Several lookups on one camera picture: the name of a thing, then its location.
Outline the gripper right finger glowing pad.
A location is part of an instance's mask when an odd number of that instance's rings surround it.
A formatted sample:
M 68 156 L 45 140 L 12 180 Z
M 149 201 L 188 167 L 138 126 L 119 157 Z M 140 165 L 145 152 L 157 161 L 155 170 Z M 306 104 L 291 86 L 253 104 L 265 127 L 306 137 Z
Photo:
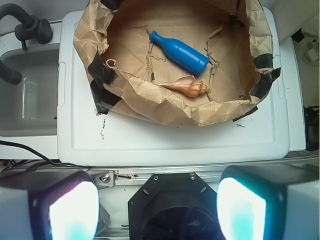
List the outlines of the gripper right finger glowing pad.
M 318 240 L 320 169 L 230 165 L 219 181 L 216 209 L 227 240 Z

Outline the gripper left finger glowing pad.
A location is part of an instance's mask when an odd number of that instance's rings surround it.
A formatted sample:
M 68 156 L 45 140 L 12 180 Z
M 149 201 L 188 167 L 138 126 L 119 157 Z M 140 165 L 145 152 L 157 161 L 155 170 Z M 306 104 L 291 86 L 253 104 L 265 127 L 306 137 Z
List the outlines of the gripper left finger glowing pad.
M 0 174 L 2 240 L 93 240 L 99 210 L 99 191 L 83 170 Z

